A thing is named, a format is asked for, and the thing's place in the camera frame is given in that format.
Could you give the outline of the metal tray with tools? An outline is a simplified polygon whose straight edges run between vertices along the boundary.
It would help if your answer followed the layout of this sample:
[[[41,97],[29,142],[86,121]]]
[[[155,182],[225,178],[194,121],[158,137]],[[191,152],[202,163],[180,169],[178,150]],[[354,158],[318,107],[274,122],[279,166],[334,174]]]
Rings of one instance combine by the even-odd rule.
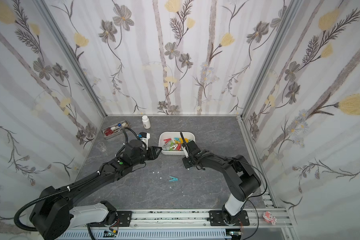
[[[101,130],[101,134],[105,140],[113,138],[123,133],[123,128],[130,127],[128,121],[122,121],[113,125],[110,125]]]

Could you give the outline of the white plastic storage box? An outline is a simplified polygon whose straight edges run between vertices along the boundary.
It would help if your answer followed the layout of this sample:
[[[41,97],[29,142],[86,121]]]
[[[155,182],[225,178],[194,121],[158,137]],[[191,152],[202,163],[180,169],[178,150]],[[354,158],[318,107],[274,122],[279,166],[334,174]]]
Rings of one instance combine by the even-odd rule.
[[[160,135],[159,137],[159,146],[162,148],[162,146],[166,143],[164,143],[164,139],[167,139],[167,138],[172,138],[172,140],[168,143],[172,143],[172,146],[173,145],[178,145],[180,143],[176,143],[174,141],[174,138],[179,138],[181,141],[182,141],[182,137],[181,137],[181,133],[180,132],[164,132]],[[164,155],[185,155],[183,150],[181,151],[171,151],[170,148],[165,151],[163,148],[162,148],[162,154]]]

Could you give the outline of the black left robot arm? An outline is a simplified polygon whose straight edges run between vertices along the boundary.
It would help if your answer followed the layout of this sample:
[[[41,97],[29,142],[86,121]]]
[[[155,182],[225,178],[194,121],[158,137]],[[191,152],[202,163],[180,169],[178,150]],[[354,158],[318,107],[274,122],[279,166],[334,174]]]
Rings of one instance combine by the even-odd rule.
[[[39,232],[45,240],[55,240],[72,226],[73,208],[84,198],[133,172],[134,166],[158,158],[161,147],[149,147],[141,137],[126,140],[116,156],[99,170],[72,184],[45,188],[40,196],[14,215],[15,225],[24,231]]]

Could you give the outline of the white pill bottle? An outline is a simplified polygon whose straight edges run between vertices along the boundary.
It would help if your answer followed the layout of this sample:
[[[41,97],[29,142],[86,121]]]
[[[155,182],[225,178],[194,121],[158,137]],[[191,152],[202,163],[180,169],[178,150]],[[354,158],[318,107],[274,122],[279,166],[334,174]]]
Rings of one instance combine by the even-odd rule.
[[[151,128],[151,123],[150,123],[150,119],[148,116],[146,116],[146,115],[142,116],[142,122],[143,122],[143,126],[145,129]]]

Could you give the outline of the pink tape dispenser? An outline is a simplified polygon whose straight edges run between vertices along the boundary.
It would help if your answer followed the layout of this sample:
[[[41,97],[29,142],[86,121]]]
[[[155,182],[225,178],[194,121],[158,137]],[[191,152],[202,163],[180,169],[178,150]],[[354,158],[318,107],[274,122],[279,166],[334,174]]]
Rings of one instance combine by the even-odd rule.
[[[266,212],[263,213],[263,219],[264,219],[265,222],[267,222],[267,223],[269,223],[269,224],[272,224],[272,225],[274,225],[274,226],[275,226],[276,223],[277,223],[277,218],[274,217],[274,216],[272,215],[272,213],[269,212],[269,211],[266,211]]]

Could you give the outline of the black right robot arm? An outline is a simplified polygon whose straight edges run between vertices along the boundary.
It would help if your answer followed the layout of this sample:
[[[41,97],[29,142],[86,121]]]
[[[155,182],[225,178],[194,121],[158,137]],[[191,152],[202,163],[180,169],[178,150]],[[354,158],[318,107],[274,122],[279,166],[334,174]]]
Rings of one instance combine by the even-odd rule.
[[[243,209],[250,198],[257,198],[266,193],[268,185],[265,175],[255,166],[248,163],[242,155],[232,158],[216,155],[208,150],[201,150],[195,141],[186,141],[184,134],[180,133],[182,149],[185,157],[182,158],[186,169],[196,168],[204,171],[207,168],[223,174],[231,192],[227,202],[222,207],[222,213],[215,220],[218,225],[233,226],[243,224]]]

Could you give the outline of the turquoise clothespin of pair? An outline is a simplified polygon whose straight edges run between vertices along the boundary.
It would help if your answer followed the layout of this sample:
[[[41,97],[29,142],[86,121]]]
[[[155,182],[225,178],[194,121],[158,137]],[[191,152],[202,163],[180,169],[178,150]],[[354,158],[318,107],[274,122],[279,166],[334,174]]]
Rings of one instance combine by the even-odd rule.
[[[170,176],[169,182],[177,182],[178,178]]]

